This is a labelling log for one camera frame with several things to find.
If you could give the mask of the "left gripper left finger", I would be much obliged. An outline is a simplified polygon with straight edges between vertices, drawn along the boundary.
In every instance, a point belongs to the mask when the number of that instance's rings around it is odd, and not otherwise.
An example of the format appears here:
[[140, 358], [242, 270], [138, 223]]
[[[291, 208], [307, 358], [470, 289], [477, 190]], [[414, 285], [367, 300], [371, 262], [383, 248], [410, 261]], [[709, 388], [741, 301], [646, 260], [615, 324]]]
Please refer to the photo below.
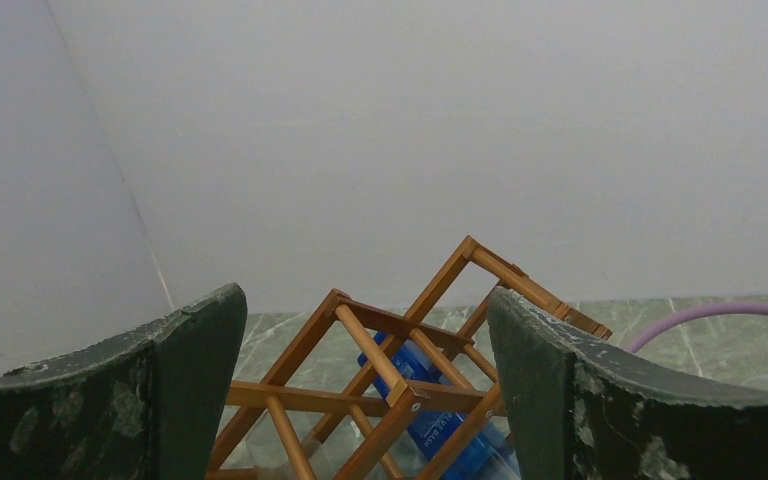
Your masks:
[[226, 284], [0, 375], [0, 479], [202, 479], [247, 320]]

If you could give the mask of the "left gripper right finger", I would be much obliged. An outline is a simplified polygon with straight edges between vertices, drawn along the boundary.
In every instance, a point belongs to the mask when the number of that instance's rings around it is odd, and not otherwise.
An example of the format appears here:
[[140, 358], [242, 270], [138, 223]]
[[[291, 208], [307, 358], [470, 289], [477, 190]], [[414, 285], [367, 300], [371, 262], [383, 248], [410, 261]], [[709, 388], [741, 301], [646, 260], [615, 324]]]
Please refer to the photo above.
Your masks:
[[768, 391], [678, 372], [495, 288], [487, 309], [525, 479], [768, 479]]

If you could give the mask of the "blue square Blue Dash bottle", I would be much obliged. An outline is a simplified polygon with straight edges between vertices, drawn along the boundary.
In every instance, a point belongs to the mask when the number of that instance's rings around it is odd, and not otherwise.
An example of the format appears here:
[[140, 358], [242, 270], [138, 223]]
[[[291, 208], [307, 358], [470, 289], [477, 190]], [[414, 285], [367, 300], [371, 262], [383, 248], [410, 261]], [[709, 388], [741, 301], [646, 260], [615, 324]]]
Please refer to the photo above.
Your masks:
[[[429, 357], [411, 340], [405, 341], [391, 362], [408, 380], [450, 386]], [[422, 455], [431, 459], [463, 424], [461, 413], [423, 411], [407, 427], [407, 433]], [[443, 473], [444, 480], [518, 479], [514, 449], [494, 421], [489, 421]]]

